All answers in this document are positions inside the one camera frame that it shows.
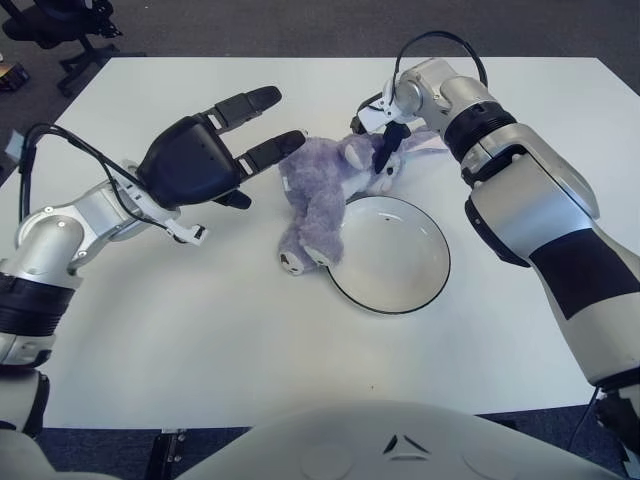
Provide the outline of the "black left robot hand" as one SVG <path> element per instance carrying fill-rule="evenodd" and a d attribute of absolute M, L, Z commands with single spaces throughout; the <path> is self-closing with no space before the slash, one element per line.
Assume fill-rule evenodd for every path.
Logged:
<path fill-rule="evenodd" d="M 281 99 L 277 87 L 265 86 L 181 118 L 151 143 L 136 169 L 137 178 L 167 210 L 207 201 L 248 209 L 252 200 L 240 185 L 293 154 L 306 137 L 292 130 L 235 157 L 221 135 L 260 116 Z"/>

